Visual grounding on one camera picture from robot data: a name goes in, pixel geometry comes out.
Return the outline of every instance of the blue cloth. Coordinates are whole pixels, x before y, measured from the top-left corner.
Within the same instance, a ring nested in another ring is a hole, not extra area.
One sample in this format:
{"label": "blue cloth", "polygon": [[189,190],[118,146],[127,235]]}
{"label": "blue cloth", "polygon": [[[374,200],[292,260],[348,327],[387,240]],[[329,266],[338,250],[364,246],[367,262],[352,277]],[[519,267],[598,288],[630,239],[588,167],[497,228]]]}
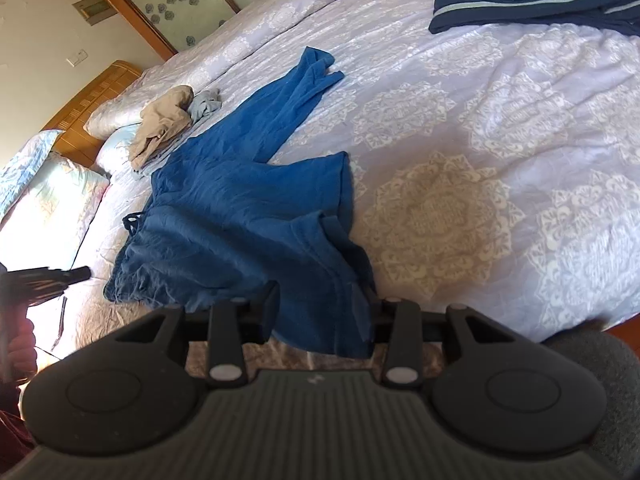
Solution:
{"label": "blue cloth", "polygon": [[640,0],[435,0],[429,30],[485,23],[575,23],[640,36]]}
{"label": "blue cloth", "polygon": [[346,153],[289,166],[266,164],[344,77],[333,56],[307,48],[299,65],[174,152],[152,175],[140,214],[104,295],[188,312],[280,284],[274,334],[299,348],[364,357],[373,288],[364,251],[351,243],[353,197]]}

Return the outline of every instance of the wall outlet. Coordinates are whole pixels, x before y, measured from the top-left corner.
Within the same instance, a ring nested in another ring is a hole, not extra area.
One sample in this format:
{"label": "wall outlet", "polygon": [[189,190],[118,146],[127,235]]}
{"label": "wall outlet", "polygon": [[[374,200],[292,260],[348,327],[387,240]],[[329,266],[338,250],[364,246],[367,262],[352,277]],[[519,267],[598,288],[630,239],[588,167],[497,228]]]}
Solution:
{"label": "wall outlet", "polygon": [[89,55],[87,54],[87,52],[84,49],[82,49],[82,50],[78,50],[72,56],[67,57],[66,60],[69,63],[69,65],[77,66],[78,64],[82,63],[88,56]]}

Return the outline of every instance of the blue floral pillow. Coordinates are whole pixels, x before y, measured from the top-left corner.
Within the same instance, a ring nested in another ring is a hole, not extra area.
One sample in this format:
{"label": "blue floral pillow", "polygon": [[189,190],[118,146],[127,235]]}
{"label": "blue floral pillow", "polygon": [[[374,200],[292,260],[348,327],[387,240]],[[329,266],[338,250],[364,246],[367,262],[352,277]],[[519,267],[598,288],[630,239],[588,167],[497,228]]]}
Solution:
{"label": "blue floral pillow", "polygon": [[34,135],[0,170],[0,222],[43,165],[62,130]]}

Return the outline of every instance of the red sleeve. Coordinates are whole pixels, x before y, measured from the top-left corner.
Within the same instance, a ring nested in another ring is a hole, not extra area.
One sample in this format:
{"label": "red sleeve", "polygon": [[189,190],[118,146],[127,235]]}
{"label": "red sleeve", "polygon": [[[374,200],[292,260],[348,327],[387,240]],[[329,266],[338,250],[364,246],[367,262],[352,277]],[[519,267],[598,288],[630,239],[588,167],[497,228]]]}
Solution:
{"label": "red sleeve", "polygon": [[21,418],[0,412],[0,474],[9,471],[33,449],[33,440]]}
{"label": "red sleeve", "polygon": [[0,384],[0,474],[20,462],[34,447],[20,418],[18,397],[18,388]]}

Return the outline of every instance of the wooden headboard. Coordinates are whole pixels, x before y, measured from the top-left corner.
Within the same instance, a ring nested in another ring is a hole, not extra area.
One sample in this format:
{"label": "wooden headboard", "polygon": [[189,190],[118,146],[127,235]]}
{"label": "wooden headboard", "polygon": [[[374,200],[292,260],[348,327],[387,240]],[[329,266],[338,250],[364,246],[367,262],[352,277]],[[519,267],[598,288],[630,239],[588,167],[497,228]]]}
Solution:
{"label": "wooden headboard", "polygon": [[125,61],[116,61],[75,95],[43,130],[64,130],[53,150],[72,161],[89,167],[104,144],[84,130],[91,113],[103,102],[113,99],[140,77],[142,71]]}

